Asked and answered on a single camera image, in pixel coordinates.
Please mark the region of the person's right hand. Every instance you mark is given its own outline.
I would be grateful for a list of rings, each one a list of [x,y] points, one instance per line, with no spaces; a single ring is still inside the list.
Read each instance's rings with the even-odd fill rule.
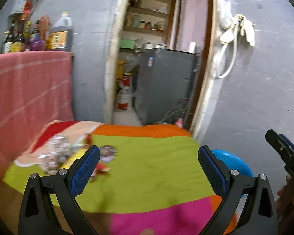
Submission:
[[[286,176],[286,185],[277,192],[278,234],[294,234],[294,179]]]

